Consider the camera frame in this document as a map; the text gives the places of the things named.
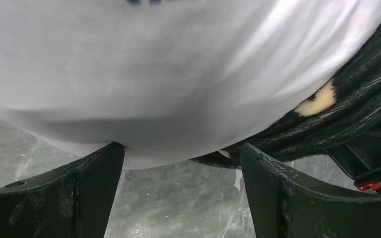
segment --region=red clip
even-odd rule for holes
[[[358,189],[359,189],[361,192],[364,192],[364,191],[366,191],[366,190],[368,190],[368,189],[371,189],[371,190],[373,190],[373,191],[376,191],[376,190],[381,189],[381,186],[380,186],[379,184],[377,184],[377,183],[372,182],[372,183],[370,183],[370,184],[366,184],[366,185],[360,186],[360,187],[358,187]]]

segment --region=concrete floor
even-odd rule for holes
[[[0,187],[76,159],[0,121]],[[325,156],[290,164],[326,182],[353,187]],[[254,238],[243,180],[237,186],[235,180],[234,170],[189,161],[123,171],[105,237]]]

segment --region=gray floor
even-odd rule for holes
[[[0,121],[0,187],[77,158]],[[327,157],[290,163],[326,182],[352,188]],[[123,171],[106,238],[254,238],[243,180],[236,172],[181,162]]]

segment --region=black plush fabric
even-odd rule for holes
[[[345,143],[381,121],[381,24],[359,52],[333,77],[336,103],[323,112],[303,117],[294,110],[270,128],[224,148],[192,159],[223,168],[239,167],[239,151],[250,143],[280,161],[321,154],[322,149]]]

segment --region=white fabric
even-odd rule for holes
[[[268,128],[346,63],[381,0],[0,0],[0,119],[143,169]]]

